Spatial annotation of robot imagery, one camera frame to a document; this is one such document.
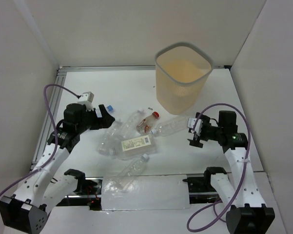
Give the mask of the clear bottle white cap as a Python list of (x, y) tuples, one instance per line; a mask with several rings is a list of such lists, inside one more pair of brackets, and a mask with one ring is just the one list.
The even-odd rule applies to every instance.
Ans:
[(155, 137), (165, 137), (177, 132), (180, 132), (187, 128), (188, 117), (175, 117), (165, 122), (159, 123), (154, 129), (151, 130), (151, 133)]

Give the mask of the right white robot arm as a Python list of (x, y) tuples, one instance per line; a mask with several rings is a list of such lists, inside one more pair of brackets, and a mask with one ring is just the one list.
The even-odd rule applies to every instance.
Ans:
[(249, 157), (249, 142), (238, 132), (236, 112), (219, 111), (216, 126), (210, 117), (196, 114), (189, 118), (189, 132), (193, 133), (190, 145), (202, 148), (203, 141), (217, 142), (223, 150), (233, 181), (222, 167), (208, 167), (204, 172), (203, 186), (216, 191), (225, 212), (226, 226), (231, 234), (264, 234), (275, 219), (274, 209), (267, 207), (257, 186)]

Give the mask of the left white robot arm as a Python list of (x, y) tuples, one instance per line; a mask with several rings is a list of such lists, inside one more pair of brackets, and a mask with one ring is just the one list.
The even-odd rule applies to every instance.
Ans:
[(85, 173), (76, 169), (68, 169), (52, 182), (59, 167), (79, 143), (80, 135), (87, 130), (107, 129), (114, 121), (103, 104), (92, 110), (85, 104), (67, 105), (63, 119), (51, 133), (29, 178), (11, 196), (0, 199), (3, 224), (27, 234), (39, 234), (52, 209), (65, 196), (71, 192), (79, 195), (86, 190)]

